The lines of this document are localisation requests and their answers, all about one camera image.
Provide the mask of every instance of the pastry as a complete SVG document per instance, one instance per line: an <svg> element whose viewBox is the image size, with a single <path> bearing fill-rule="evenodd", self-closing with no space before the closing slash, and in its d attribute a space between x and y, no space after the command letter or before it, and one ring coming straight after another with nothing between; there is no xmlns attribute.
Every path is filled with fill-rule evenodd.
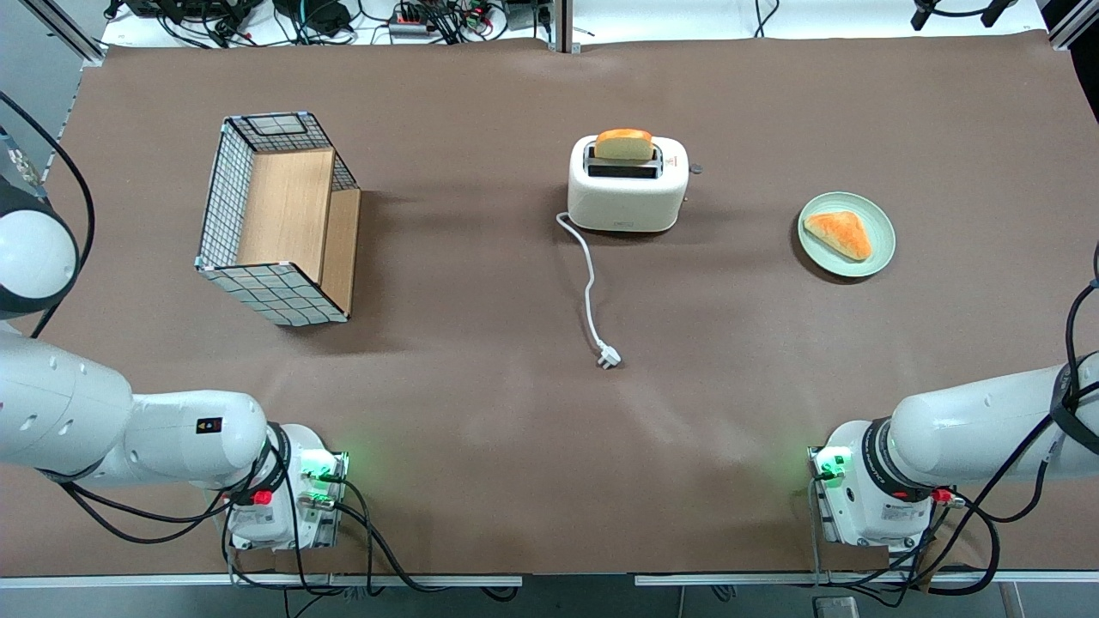
<svg viewBox="0 0 1099 618"><path fill-rule="evenodd" d="M863 262L874 253L863 220L850 210L806 217L806 230L843 255Z"/></svg>

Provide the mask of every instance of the wooden board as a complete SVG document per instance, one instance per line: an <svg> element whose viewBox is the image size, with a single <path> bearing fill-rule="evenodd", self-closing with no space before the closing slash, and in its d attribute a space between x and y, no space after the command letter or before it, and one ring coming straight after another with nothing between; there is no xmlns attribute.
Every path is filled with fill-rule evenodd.
<svg viewBox="0 0 1099 618"><path fill-rule="evenodd" d="M256 155L237 264L292 262L321 280L334 161L334 148Z"/></svg>
<svg viewBox="0 0 1099 618"><path fill-rule="evenodd" d="M334 191L329 203L328 236L324 241L324 276L321 289L351 316L351 293L355 282L355 246L358 240L358 189Z"/></svg>

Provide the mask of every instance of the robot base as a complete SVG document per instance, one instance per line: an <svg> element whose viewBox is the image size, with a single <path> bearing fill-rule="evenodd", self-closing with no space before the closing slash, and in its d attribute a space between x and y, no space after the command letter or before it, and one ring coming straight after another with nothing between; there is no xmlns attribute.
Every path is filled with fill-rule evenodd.
<svg viewBox="0 0 1099 618"><path fill-rule="evenodd" d="M319 481L311 474L346 478L347 454L326 451L320 437L304 426L280 427L290 446L288 477L270 492L268 504L233 508L229 520L232 545L242 550L287 550L293 549L295 544L299 549L332 547L340 526L340 511L326 504L343 499L344 485ZM273 435L271 440L277 443L277 437ZM268 460L274 462L275 456L271 453ZM298 528L297 540L295 525Z"/></svg>
<svg viewBox="0 0 1099 618"><path fill-rule="evenodd" d="M874 484L863 463L863 434L869 421L840 426L821 449L810 449L817 474L842 473L818 484L824 538L851 545L886 545L890 553L915 547L931 519L931 499L899 500Z"/></svg>

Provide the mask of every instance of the white toaster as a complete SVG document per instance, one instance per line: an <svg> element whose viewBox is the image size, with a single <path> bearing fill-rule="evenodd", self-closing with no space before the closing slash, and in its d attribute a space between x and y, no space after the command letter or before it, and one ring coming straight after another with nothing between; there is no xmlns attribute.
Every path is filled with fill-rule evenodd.
<svg viewBox="0 0 1099 618"><path fill-rule="evenodd" d="M588 230L663 232L679 218L690 165L682 144L653 137L653 158L596 157L596 135L573 146L568 218Z"/></svg>

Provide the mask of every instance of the toaster power cord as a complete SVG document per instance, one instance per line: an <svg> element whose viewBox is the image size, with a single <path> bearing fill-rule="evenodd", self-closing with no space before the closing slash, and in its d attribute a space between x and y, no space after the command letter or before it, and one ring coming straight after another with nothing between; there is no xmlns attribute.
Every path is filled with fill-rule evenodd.
<svg viewBox="0 0 1099 618"><path fill-rule="evenodd" d="M599 366L609 369L621 363L622 356L619 355L618 350L607 345L603 340L599 339L599 333L596 332L596 320L591 317L591 287L596 285L596 267L591 264L591 251L588 250L588 243L584 240L584 236L565 221L568 219L567 212L562 212L556 219L557 224L565 228L565 231L569 234L573 234L576 242L580 243L580 249L584 250L584 258L588 263L588 285L584 287L584 308L588 313L588 329L591 331L591 339L595 340L596 347L599 349Z"/></svg>

